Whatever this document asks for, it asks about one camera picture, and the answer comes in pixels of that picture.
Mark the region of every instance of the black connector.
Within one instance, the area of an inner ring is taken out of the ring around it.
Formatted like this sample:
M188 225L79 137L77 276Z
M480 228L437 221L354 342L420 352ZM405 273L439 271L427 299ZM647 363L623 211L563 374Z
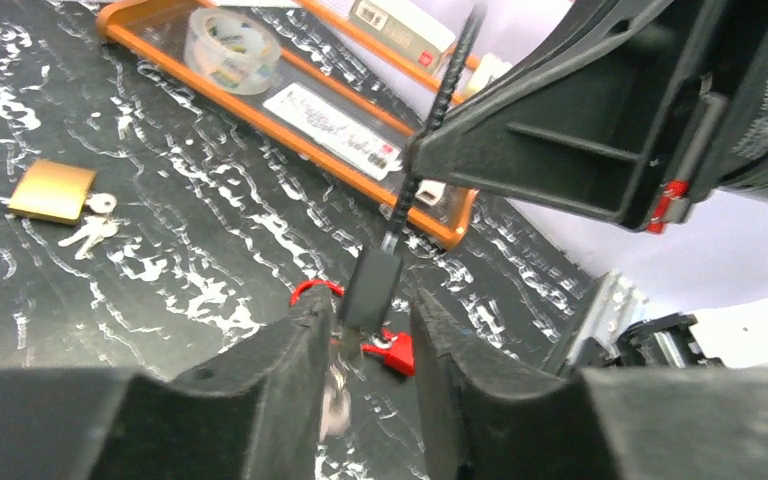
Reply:
M345 328L378 333L384 325L402 274L402 259L366 245L337 312Z

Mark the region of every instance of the red component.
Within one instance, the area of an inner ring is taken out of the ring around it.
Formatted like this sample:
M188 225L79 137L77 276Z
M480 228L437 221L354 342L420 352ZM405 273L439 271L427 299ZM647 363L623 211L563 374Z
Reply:
M664 233L667 224L662 222L661 218L667 213L673 200L678 200L685 192L687 192L687 182L673 180L667 184L667 188L664 189L664 194L661 196L661 201L658 202L655 213L652 215L652 220L649 221L649 225L646 227L647 232L656 235Z
M330 280L322 280L320 278L314 278L313 280L302 282L301 284L299 284L298 287L296 287L295 290L293 290L293 295L290 296L290 306L295 305L296 302L299 301L299 298L301 298L302 294L315 285L325 285L331 289L331 292L333 292L334 295L337 295L338 297L343 296L343 291L344 291L343 287L337 285L336 283Z
M419 56L419 63L423 67L427 67L431 65L431 62L434 61L434 55L431 55L430 52L422 52L422 55Z
M390 347L381 348L364 344L363 351L380 355L381 363L406 377L412 377L416 373L413 362L413 338L407 333L393 334L384 329L381 333L385 339L392 340Z

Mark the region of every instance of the tape roll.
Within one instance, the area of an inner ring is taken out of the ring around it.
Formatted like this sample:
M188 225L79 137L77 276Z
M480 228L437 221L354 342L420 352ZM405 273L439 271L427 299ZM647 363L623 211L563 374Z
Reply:
M265 92L280 58L275 36L244 15L221 8L200 8L190 15L184 62L226 92Z

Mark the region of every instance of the black wire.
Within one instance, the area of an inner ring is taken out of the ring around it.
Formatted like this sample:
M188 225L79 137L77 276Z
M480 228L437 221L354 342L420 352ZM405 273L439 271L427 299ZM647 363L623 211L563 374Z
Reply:
M405 225L408 221L408 212L413 207L416 194L419 191L419 185L422 182L422 178L411 173L415 155L413 145L416 144L417 140L438 130L443 125L446 113L449 111L449 105L452 102L452 95L458 87L461 74L466 67L466 59L469 57L469 53L472 51L473 45L475 45L475 40L478 38L478 32L481 30L481 24L484 23L486 12L487 7L483 4L472 8L458 37L457 45L452 52L446 72L443 74L440 88L434 97L434 103L431 105L431 111L428 113L425 124L422 130L417 132L414 138L408 142L408 147L403 152L402 164L405 166L407 175L405 176L404 183L402 183L402 189L399 192L399 197L393 207L393 213L390 215L390 222L387 225L387 234L384 244L382 244L382 248L385 251L392 253L395 251L396 245L401 241Z

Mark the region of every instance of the table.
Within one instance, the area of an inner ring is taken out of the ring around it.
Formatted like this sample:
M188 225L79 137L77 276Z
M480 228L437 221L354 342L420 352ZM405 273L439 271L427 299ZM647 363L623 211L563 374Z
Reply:
M0 194L37 157L96 169L119 235L74 260L72 229L0 210L0 367L141 365L170 379L237 342L257 348L310 277L345 283L379 208L120 47L97 6L0 0ZM285 42L405 121L415 115L316 19L259 10ZM506 200L480 195L462 245L408 240L391 328L426 288L499 349L540 366L592 280ZM352 378L350 432L319 478L426 478L410 380Z

